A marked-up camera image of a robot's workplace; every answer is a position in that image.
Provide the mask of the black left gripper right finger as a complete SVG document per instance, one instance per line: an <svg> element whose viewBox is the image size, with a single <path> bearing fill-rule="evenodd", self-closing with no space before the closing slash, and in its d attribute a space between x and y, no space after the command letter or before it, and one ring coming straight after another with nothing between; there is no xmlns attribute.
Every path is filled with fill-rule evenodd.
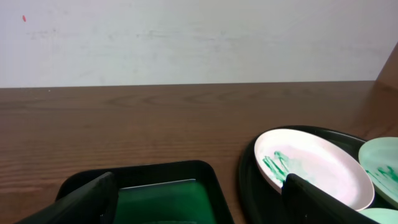
<svg viewBox="0 0 398 224"><path fill-rule="evenodd" d="M292 223L377 223L295 174L287 176L282 186L281 196Z"/></svg>

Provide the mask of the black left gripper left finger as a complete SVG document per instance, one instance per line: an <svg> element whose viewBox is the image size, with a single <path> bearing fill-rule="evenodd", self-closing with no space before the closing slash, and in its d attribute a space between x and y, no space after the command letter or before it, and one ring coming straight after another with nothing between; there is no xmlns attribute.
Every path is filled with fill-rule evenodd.
<svg viewBox="0 0 398 224"><path fill-rule="evenodd" d="M17 224L112 224L117 203L116 179L106 172Z"/></svg>

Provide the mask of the pink plate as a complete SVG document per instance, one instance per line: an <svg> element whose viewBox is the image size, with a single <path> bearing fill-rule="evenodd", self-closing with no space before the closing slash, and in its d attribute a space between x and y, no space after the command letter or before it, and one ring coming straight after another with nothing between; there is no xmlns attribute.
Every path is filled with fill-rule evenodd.
<svg viewBox="0 0 398 224"><path fill-rule="evenodd" d="M375 196L366 171L342 148L314 134L294 129L262 133L254 143L258 169L279 194L289 174L296 174L335 199L360 211Z"/></svg>

